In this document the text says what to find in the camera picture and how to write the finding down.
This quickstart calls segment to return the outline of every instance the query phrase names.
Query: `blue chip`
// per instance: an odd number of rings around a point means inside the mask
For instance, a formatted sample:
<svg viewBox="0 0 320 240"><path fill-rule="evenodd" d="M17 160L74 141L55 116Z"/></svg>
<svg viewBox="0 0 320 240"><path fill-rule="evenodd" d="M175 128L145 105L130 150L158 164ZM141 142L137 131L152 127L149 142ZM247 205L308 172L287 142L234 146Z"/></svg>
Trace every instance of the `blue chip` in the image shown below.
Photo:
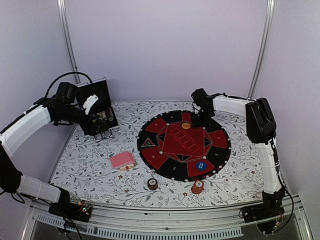
<svg viewBox="0 0 320 240"><path fill-rule="evenodd" d="M195 167L196 167L196 169L203 171L203 170L206 170L207 164L203 161L199 161L196 163Z"/></svg>

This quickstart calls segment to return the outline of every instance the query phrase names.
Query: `floral tablecloth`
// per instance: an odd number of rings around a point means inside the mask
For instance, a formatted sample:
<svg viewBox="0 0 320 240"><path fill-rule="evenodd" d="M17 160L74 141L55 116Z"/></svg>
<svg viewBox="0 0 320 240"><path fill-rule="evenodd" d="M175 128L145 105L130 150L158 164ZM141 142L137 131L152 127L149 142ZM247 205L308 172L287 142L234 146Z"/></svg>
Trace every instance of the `floral tablecloth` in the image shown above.
<svg viewBox="0 0 320 240"><path fill-rule="evenodd" d="M187 208L232 205L262 199L262 169L254 145L246 136L244 117L215 112L215 119L231 141L231 155L217 174L204 180L204 191L192 194L193 182L162 177L148 168L137 151L137 136L150 118L173 110L191 110L191 102L114 102L121 131L114 138L95 142L76 127L59 160L50 183L70 192L73 199L111 205ZM110 157L128 151L136 166L129 171L113 169ZM151 191L147 180L155 178Z"/></svg>

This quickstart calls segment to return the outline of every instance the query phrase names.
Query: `table surface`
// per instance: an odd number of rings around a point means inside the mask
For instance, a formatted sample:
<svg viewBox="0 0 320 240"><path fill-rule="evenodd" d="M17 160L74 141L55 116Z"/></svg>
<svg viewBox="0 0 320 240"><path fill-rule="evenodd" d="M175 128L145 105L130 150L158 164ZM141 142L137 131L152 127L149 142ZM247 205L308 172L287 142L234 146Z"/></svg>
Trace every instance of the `table surface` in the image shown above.
<svg viewBox="0 0 320 240"><path fill-rule="evenodd" d="M141 159L137 137L152 117L173 110L191 110L191 102L113 102L121 131L114 138L95 142L76 127L52 175L50 183L70 192L73 199L95 203L154 208L225 206L262 200L263 176L258 152L246 136L246 119L215 112L213 117L226 130L231 141L227 164L206 178L204 191L193 194L193 182L162 177ZM128 171L113 169L110 157L128 151L136 166ZM151 191L147 181L155 178L158 189Z"/></svg>

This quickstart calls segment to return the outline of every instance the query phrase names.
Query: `vertical metal post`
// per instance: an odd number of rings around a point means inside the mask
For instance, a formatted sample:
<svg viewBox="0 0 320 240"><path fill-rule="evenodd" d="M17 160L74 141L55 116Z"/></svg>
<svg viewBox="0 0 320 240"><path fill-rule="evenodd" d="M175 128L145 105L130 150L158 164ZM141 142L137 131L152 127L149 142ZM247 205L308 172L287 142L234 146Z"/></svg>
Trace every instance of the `vertical metal post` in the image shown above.
<svg viewBox="0 0 320 240"><path fill-rule="evenodd" d="M271 23L272 23L272 17L274 14L274 6L275 6L275 0L267 0L267 6L266 6L266 12L265 12L265 19L264 19L264 28L263 28L263 35L262 35L262 40L261 40L261 46L260 46L260 51L258 55L258 59L256 61L255 69L254 69L254 74L253 78L251 81L250 89L247 98L252 99L254 97L263 60L265 57L265 51L268 43L268 38L269 38L269 32L271 29Z"/></svg>
<svg viewBox="0 0 320 240"><path fill-rule="evenodd" d="M64 37L67 53L69 56L70 65L73 72L78 72L75 53L71 44L71 37L70 37L70 31L68 26L68 20L67 20L65 0L57 0L57 4L58 4L58 12L59 12L59 18L61 22L63 37ZM74 75L74 81L76 84L81 83L81 80L78 74Z"/></svg>

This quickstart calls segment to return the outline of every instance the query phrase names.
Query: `red and black mat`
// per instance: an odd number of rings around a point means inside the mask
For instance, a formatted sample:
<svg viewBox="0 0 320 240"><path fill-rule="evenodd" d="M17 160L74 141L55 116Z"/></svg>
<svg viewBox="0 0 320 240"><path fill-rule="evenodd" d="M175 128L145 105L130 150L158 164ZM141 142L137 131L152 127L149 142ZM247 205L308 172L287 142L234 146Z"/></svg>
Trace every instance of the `red and black mat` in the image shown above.
<svg viewBox="0 0 320 240"><path fill-rule="evenodd" d="M227 163L231 143L212 119L192 127L190 111L169 111L149 120L137 140L139 154L149 168L177 181L195 181L216 174Z"/></svg>

